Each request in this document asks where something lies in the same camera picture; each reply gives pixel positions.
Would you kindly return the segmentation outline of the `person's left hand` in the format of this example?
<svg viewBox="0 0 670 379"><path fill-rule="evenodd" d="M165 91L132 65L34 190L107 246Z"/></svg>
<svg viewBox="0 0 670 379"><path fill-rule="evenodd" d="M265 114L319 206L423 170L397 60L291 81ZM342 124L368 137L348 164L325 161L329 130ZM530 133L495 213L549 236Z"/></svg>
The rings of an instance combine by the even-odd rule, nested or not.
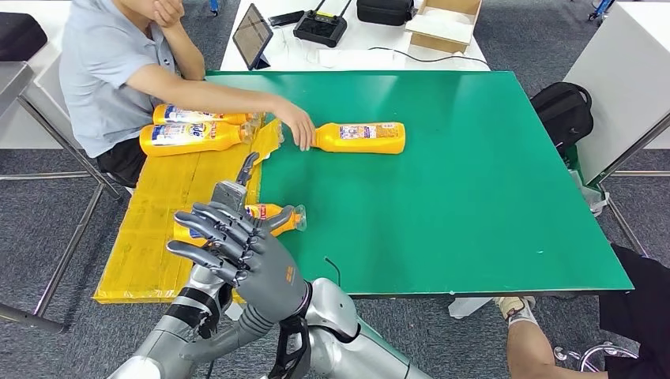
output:
<svg viewBox="0 0 670 379"><path fill-rule="evenodd" d="M152 2L154 21L161 28L171 28L184 16L182 0L156 0Z"/></svg>

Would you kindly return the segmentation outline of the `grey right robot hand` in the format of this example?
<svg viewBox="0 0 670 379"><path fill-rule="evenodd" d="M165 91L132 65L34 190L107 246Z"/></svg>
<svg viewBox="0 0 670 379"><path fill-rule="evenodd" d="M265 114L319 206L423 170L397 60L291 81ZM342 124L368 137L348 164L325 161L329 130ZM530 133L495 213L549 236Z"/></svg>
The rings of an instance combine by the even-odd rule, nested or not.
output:
<svg viewBox="0 0 670 379"><path fill-rule="evenodd" d="M210 340L189 343L184 359L214 360L260 339L274 325L296 315L307 300L308 286L295 260L266 228L263 220L223 205L196 203L177 211L175 222L199 233L201 247L170 241L167 250L232 286L247 307L227 330Z"/></svg>

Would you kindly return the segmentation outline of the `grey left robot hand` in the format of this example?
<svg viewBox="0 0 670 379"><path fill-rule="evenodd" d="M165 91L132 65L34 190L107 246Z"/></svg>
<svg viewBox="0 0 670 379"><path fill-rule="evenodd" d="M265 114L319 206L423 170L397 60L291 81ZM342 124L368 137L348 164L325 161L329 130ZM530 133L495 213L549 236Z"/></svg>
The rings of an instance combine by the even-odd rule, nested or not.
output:
<svg viewBox="0 0 670 379"><path fill-rule="evenodd" d="M296 229L294 206L280 207L279 205L261 204L258 206L258 211L258 215L272 235L278 236Z"/></svg>

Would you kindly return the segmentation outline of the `person's right hand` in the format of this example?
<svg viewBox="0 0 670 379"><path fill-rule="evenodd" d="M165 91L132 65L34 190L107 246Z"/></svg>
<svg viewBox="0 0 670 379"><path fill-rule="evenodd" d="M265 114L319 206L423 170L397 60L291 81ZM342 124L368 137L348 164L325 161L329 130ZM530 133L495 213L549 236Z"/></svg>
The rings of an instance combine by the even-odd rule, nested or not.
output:
<svg viewBox="0 0 670 379"><path fill-rule="evenodd" d="M315 126L306 111L279 97L273 103L271 112L291 130L295 145L301 151L312 147L315 142Z"/></svg>

